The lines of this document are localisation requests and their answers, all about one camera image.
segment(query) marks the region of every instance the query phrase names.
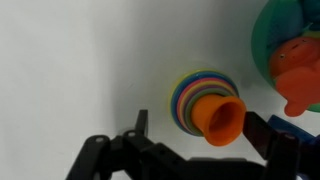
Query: green bowl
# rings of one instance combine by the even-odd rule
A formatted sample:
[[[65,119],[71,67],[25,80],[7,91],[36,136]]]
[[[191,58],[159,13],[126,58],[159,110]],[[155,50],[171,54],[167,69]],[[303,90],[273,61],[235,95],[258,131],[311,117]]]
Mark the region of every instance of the green bowl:
[[[301,36],[304,27],[300,0],[269,0],[260,13],[252,33],[252,56],[259,72],[273,88],[268,63],[271,54],[283,42]],[[308,110],[320,112],[320,103]]]

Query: white surface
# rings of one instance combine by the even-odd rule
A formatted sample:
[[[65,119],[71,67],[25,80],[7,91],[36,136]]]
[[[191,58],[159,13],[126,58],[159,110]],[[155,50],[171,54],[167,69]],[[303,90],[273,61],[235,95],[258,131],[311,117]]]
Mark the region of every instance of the white surface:
[[[244,137],[217,148],[183,133],[167,100],[187,70],[215,67],[234,79],[249,110],[286,118],[250,53],[265,2],[0,0],[0,179],[64,179],[87,137],[113,138],[141,108],[149,109],[149,137],[187,159],[263,163]],[[289,121],[316,135],[318,117]]]

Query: rainbow stacking rings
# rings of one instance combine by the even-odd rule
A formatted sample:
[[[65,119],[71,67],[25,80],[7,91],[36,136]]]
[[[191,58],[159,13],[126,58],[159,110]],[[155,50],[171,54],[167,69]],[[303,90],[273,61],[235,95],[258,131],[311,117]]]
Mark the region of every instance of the rainbow stacking rings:
[[[170,112],[174,122],[184,132],[203,136],[191,120],[193,105],[201,97],[209,94],[238,97],[239,93],[226,75],[214,70],[195,71],[182,79],[172,93],[170,101]]]

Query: orange cup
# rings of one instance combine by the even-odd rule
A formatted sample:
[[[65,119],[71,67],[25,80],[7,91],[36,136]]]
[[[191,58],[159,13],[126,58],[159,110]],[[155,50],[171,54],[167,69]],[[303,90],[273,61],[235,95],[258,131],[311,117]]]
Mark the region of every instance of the orange cup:
[[[191,120],[210,144],[224,146],[241,134],[245,114],[246,107],[241,99],[209,94],[193,105]]]

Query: orange toy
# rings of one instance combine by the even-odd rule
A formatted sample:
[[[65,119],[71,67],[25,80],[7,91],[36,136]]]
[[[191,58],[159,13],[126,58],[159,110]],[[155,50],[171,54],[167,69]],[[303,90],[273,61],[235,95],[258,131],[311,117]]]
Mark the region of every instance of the orange toy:
[[[245,114],[241,99],[210,94],[197,100],[191,118],[210,144],[224,146],[241,134]]]
[[[277,91],[288,101],[288,116],[299,116],[319,103],[320,39],[299,37],[283,44],[271,57],[270,74]]]

